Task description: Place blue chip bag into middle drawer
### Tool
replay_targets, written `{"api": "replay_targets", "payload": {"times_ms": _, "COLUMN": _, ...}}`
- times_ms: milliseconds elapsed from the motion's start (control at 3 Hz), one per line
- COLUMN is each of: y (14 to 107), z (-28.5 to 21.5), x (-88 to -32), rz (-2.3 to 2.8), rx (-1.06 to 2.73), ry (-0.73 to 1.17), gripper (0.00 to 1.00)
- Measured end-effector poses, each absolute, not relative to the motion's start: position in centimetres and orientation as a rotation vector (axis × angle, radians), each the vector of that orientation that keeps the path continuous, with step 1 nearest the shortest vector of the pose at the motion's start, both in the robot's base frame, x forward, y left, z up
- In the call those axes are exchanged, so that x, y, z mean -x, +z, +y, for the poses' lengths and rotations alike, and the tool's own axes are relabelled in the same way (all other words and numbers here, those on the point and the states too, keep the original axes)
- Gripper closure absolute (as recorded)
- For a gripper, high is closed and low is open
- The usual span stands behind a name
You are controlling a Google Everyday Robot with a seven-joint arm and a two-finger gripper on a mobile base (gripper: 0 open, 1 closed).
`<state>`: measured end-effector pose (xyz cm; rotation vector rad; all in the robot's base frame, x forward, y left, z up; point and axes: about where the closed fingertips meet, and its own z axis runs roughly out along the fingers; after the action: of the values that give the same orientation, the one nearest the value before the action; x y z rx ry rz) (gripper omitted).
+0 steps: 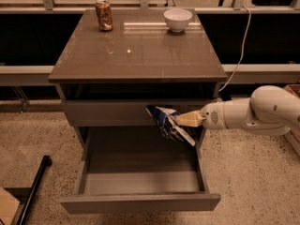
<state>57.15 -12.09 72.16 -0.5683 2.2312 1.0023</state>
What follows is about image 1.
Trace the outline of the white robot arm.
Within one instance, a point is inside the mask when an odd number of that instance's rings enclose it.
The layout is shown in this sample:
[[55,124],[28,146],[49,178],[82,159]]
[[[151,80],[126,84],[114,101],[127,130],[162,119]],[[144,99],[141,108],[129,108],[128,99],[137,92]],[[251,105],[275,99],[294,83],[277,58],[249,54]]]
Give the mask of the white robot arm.
[[284,135],[300,131],[300,98],[287,90],[266,85],[248,98],[206,104],[198,111],[177,115],[180,126],[211,130],[243,129],[255,135]]

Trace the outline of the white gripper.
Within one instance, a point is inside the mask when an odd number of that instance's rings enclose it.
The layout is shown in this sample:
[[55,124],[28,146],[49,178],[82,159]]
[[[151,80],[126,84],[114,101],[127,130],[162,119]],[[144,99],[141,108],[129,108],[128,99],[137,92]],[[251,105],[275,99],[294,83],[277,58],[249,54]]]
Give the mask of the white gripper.
[[186,112],[176,115],[175,122],[179,126],[196,128],[203,125],[211,130],[225,129],[223,103],[214,102],[205,105],[201,111]]

